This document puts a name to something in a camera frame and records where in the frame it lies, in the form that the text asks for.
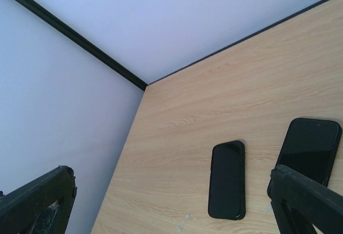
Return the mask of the black phone screen up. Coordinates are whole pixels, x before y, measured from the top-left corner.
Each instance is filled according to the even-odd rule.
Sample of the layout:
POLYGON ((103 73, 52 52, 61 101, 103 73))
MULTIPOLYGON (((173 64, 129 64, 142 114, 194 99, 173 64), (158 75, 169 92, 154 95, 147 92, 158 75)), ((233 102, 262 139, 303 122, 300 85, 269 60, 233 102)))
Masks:
POLYGON ((289 124, 276 165, 327 186, 342 135, 335 121, 296 118, 289 124))

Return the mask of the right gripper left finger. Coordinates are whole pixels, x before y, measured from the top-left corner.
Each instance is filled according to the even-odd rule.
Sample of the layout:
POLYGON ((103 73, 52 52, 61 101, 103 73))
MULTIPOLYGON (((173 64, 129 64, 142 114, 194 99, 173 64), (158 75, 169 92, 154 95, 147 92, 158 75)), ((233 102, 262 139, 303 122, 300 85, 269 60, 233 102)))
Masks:
POLYGON ((1 233, 65 233, 76 195, 74 171, 68 166, 11 193, 1 192, 1 233))

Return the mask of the black case with camera holes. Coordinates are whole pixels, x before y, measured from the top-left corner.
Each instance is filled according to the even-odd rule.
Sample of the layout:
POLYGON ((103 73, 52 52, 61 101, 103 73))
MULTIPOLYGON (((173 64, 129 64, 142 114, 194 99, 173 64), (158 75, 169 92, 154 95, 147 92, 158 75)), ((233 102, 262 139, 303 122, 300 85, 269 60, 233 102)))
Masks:
POLYGON ((239 140, 212 149, 207 212, 222 220, 245 217, 245 146, 239 140))

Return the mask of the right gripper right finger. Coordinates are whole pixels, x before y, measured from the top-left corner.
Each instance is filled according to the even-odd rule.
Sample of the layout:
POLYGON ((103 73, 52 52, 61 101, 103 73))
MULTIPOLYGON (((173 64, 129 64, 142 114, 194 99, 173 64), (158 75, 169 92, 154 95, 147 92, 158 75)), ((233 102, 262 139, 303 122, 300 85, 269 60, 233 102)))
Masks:
POLYGON ((342 196, 284 165, 271 171, 270 198, 280 233, 342 233, 342 196))

